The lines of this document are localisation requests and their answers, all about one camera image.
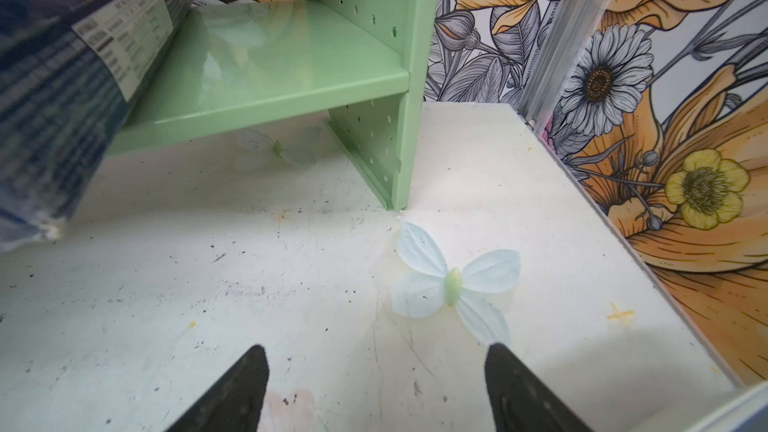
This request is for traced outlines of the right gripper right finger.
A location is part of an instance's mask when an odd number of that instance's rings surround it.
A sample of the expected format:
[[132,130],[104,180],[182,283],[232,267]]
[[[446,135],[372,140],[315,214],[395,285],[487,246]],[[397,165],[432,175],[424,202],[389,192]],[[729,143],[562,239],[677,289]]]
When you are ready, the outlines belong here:
[[489,346],[484,376],[498,432],[591,431],[504,344]]

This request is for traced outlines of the blue Barilla spaghetti box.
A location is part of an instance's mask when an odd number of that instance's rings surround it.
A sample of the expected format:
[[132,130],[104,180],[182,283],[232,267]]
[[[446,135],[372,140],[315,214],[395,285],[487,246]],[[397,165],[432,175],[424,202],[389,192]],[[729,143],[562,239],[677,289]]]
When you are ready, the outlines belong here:
[[59,238],[191,0],[1,0],[1,248]]

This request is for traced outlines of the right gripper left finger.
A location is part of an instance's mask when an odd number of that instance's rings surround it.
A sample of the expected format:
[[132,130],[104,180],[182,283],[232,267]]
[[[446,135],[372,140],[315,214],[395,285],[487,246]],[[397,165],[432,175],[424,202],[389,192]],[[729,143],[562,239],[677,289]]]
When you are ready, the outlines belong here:
[[265,349],[252,346],[168,431],[256,431],[269,375]]

